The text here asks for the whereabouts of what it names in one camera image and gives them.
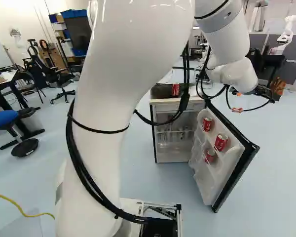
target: chair base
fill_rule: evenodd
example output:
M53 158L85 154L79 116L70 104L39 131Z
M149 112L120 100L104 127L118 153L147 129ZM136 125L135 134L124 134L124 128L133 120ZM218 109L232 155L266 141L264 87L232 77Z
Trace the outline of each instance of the chair base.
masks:
M54 99L52 99L52 100L50 101L50 103L51 103L52 105L54 104L54 101L55 101L55 100L58 100L59 98L61 98L61 97L63 97L63 96L65 97L65 101L66 101L66 103L69 103L68 98L67 98L67 95L75 95L75 90L65 91L63 88L62 88L62 90L63 90L62 93L58 93L57 96L56 96L56 98L54 98Z
M14 157L26 157L29 154L33 153L38 147L38 139L36 138L31 138L28 140L25 140L18 145L16 145L13 149L11 154Z

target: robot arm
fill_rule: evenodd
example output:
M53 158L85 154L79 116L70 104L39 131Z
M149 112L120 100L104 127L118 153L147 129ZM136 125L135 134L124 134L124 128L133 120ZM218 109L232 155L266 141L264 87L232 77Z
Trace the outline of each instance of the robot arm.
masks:
M296 16L288 16L285 18L286 27L284 32L281 34L281 36L277 39L278 43L283 43L283 45L272 48L270 51L270 54L276 54L276 55L282 55L285 48L293 41L294 33L292 31L293 29L293 23L296 22Z
M56 204L59 237L116 236L122 218L108 209L107 201L98 202L98 196L91 194L100 189L116 209L121 208L119 170L125 128L140 99L180 56L195 16L193 0L93 2L88 14L92 35L71 106L72 117L89 130L67 122L72 159ZM252 90L258 79L245 59L249 36L239 0L196 3L197 21L213 49L207 65L215 68L211 78L241 92ZM81 184L86 177L90 189ZM96 189L90 180L96 182Z
M213 51L206 73L212 81L232 85L242 93L251 93L258 78L250 60L245 57L250 40L241 2L208 2L205 4L199 0L195 6L195 19Z

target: blue-gray floor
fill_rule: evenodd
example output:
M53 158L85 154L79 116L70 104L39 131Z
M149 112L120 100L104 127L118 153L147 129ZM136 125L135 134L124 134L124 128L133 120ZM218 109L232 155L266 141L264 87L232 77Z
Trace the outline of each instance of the blue-gray floor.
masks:
M0 194L16 200L28 212L36 208L54 212L55 176L68 156L65 121L69 105L63 99L54 106L49 104L58 89L45 93L44 105L37 95L27 97L30 106L42 106L37 113L46 132L38 136L38 150L26 159L15 159L11 149L0 151ZM263 101L254 96L230 98L235 107L244 108ZM202 203L186 163L154 163L151 127L136 116L122 152L121 196L182 203L185 237L296 237L296 92L285 91L275 105L240 115L228 111L223 95L213 103L261 147L219 213L212 213ZM148 95L138 108L149 116ZM10 135L0 135L0 145L10 140ZM0 230L18 218L18 210L0 199ZM30 229L30 224L24 221L13 227ZM55 236L50 217L41 217L40 225L44 237Z

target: coca-cola can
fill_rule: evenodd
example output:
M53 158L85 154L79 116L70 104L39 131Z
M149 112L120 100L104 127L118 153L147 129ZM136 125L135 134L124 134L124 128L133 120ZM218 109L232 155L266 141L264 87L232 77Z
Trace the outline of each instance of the coca-cola can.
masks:
M216 153L213 149L209 149L205 154L204 161L208 164L215 162Z
M227 141L228 141L227 135L221 134L221 133L218 134L215 141L215 148L217 149L217 151L221 152L225 148Z
M208 132L211 130L213 124L213 119L210 117L205 117L203 119L203 129L205 132Z
M180 84L172 84L172 96L179 96L180 94Z

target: black cable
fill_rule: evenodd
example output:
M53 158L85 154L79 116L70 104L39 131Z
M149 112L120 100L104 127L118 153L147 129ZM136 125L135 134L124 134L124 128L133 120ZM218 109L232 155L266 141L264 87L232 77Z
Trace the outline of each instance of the black cable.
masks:
M70 114L67 114L68 118L74 122L76 125L78 125L79 127L89 131L89 132L96 132L96 133L102 133L102 134L115 134L115 133L119 133L119 132L124 132L126 131L128 128L129 128L129 125L121 130L116 130L116 131L103 131L103 130L97 130L97 129L94 129L94 128L90 128L90 127L87 127L83 124L81 124L80 122L78 122L77 120L75 120Z
M220 9L222 9L223 6L225 6L227 3L229 2L229 0L225 0L219 7L217 7L214 11L204 15L204 16L196 16L195 19L200 20L200 19L204 19L207 18L211 15L214 15L216 12L218 12Z
M209 69L208 67L206 67L206 69L207 69L208 71L212 71L212 70L214 70L215 68L213 68L213 69Z
M200 76L201 76L201 90L202 90L202 93L203 93L203 95L204 95L205 97L201 96L200 93L198 92L198 83L199 83L199 79L196 81L196 94L197 94L200 98L202 98L203 100L206 100L206 99L214 99L214 98L216 98L217 96L220 96L220 95L223 93L223 91L226 89L226 85L224 85L224 86L222 87L222 89L221 89L216 95L213 95L213 96L211 96L211 95L207 95L207 94L205 93L205 91L204 91L204 88L203 88L203 78L205 77L205 69L207 68L207 63L208 63L208 61L209 61L209 57L210 57L211 51L212 51L211 47L208 46L207 56L206 56L206 59L205 59L205 62L204 62L203 68L202 68L202 70L201 70L201 72L200 72Z
M186 47L185 47L185 60L186 60L186 71L187 71L187 79L186 79L186 82L187 82L187 88L189 87L189 48L188 48L188 42L186 43Z
M189 93L188 93L188 88L189 88L189 61L186 57L188 57L188 42L186 43L186 46L182 52L182 60L183 60L183 71L184 71L184 88L183 88L183 95L181 96L180 104L179 104L179 109L178 111L172 116L172 118L168 121L165 122L152 122L148 118L144 117L141 115L138 110L134 110L134 114L136 114L143 122L151 125L151 126L161 126L161 125L166 125L169 123L174 122L177 120L181 114L183 113L184 110L186 110L188 101L189 101Z
M228 108L232 110L232 108L231 108L231 106L230 106L230 103L229 103L229 99L228 99L228 90L229 90L229 87L230 87L230 85L228 85L227 88L226 88L226 103L227 103ZM272 96L271 96L271 97L269 98L269 100L268 100L267 102L265 102L264 104L262 104L262 105L260 105L260 106L258 106L258 107L252 108L252 109L243 110L242 112L248 112L248 111L253 111L253 110L260 109L260 108L266 106L268 103L270 103L271 100L272 100Z
M165 122L152 122L149 119L145 118L144 116L142 116L137 110L134 110L134 113L137 114L137 116L144 121L145 123L149 124L149 125L153 125L153 126L162 126L171 122L174 122L175 120L177 120L182 112L181 111L177 111L170 120L165 121Z
M74 108L74 101L72 102L70 109L69 109L69 115L72 116L73 114L73 108ZM142 216L136 216L133 214L129 214L122 209L117 208L100 190L100 188L97 186L97 184L92 179L91 175L87 171L83 160L80 156L80 153L77 149L77 146L74 141L73 136L73 127L72 122L70 119L67 119L66 124L66 140L67 140L67 146L69 150L70 157L72 159L74 168L77 172L77 175L79 179L81 180L82 184L86 188L86 190L89 192L89 194L102 206L104 206L106 209L114 213L117 217L121 217L127 221L137 223L137 224L147 224L148 220L154 220L157 218L150 218L150 217L142 217Z

